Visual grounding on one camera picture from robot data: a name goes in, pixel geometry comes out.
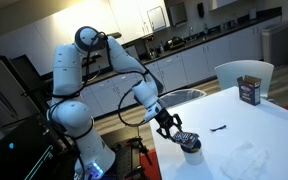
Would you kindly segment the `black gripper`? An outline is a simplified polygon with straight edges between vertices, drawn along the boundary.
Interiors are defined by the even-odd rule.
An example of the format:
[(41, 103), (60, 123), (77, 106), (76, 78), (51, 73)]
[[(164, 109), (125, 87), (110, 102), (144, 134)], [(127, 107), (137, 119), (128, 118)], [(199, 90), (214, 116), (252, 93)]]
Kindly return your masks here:
[(174, 114), (173, 117), (168, 113), (168, 111), (163, 108), (159, 111), (157, 116), (155, 117), (156, 121), (159, 124), (159, 128), (156, 129), (156, 132), (161, 135), (164, 139), (168, 139), (172, 142), (175, 142), (175, 139), (170, 135), (169, 129), (173, 126), (179, 131), (182, 131), (182, 121), (178, 114)]

